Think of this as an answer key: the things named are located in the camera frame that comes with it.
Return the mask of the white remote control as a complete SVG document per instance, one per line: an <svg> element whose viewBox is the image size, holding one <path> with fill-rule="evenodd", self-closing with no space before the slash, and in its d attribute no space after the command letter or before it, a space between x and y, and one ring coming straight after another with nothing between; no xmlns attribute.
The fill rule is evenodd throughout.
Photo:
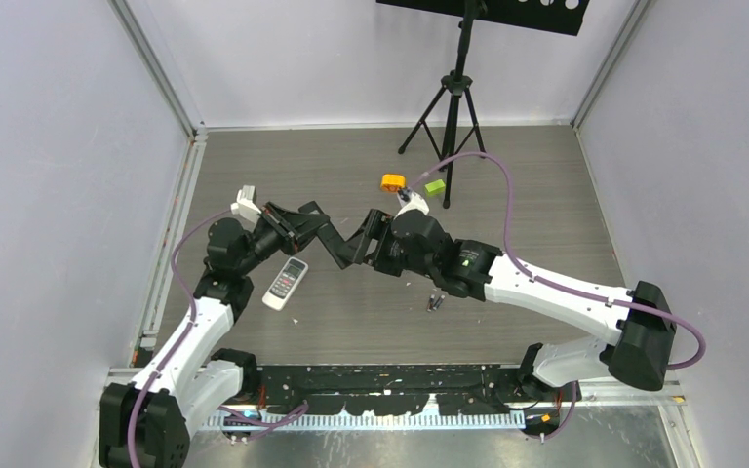
<svg viewBox="0 0 749 468"><path fill-rule="evenodd" d="M262 297L262 303L281 311L290 301L309 266L302 260L289 257Z"/></svg>

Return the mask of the black remote control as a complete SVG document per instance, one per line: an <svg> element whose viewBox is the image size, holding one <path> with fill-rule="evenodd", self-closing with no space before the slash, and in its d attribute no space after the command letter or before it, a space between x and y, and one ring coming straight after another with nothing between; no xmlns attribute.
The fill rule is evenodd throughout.
<svg viewBox="0 0 749 468"><path fill-rule="evenodd" d="M317 230L317 239L340 269L345 269L352 264L352 252L347 241L342 238L330 220Z"/></svg>

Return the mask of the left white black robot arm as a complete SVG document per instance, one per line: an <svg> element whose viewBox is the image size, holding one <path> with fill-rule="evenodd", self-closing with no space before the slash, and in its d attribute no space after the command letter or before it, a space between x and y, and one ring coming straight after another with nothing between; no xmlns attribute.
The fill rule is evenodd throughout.
<svg viewBox="0 0 749 468"><path fill-rule="evenodd" d="M233 205L200 222L207 228L205 269L183 321L129 383L105 387L99 403L102 467L181 467L190 442L228 399L251 402L260 388L256 361L241 351L213 350L236 324L253 293L250 273L277 252L303 250L328 225L316 209L298 212L268 202L252 207L248 230Z"/></svg>

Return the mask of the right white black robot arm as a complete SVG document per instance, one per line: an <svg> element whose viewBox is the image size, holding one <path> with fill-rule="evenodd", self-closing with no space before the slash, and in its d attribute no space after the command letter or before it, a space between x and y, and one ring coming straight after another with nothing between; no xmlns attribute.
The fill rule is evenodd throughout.
<svg viewBox="0 0 749 468"><path fill-rule="evenodd" d="M576 341L527 349L517 382L531 400L588 378L610 376L645 391L664 385L676 326L649 313L667 306L653 284L627 290L527 266L494 245L453 238L419 210L398 216L372 210L339 256L391 276L413 272L450 296L522 307L587 332Z"/></svg>

